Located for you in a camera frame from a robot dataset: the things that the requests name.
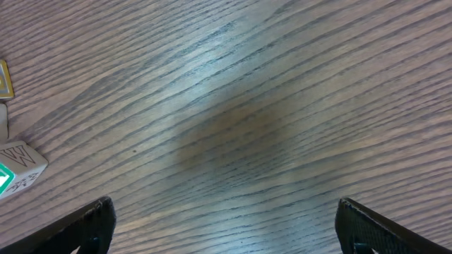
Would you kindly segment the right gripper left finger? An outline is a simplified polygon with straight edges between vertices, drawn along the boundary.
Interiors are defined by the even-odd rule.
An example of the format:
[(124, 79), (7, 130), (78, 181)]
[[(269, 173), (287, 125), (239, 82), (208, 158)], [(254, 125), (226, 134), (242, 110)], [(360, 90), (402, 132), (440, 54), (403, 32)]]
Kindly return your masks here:
[(106, 254), (116, 226), (112, 199), (104, 196), (1, 249), (1, 254)]

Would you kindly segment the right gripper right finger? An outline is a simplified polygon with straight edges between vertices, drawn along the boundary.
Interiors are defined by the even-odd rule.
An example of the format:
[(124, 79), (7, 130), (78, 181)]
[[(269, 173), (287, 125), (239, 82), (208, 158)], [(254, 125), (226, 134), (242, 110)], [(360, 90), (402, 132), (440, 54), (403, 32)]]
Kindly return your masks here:
[(338, 202), (335, 232), (344, 254), (451, 254), (350, 198)]

